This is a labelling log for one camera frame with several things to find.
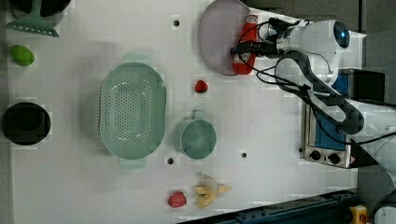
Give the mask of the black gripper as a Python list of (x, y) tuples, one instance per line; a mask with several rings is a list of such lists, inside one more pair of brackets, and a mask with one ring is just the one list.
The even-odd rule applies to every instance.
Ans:
[[(267, 32), (261, 35), (261, 28), (267, 26)], [(242, 42), (236, 47), (231, 48), (230, 53), (258, 53), (259, 57), (267, 57), (269, 59), (276, 59), (279, 57), (279, 52), (276, 47), (276, 41), (283, 33), (291, 27), (291, 23), (282, 21), (278, 18), (270, 18), (258, 28), (258, 38), (262, 42), (262, 51), (260, 51), (261, 44), (259, 42)]]

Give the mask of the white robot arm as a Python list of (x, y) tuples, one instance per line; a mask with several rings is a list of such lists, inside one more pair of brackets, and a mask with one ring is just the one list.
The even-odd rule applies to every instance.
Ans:
[(244, 27), (230, 49), (236, 74), (266, 75), (310, 106), (318, 124), (327, 121), (395, 178), (395, 106), (345, 97), (332, 84), (350, 32), (340, 21), (265, 22), (275, 33), (262, 39), (257, 23)]

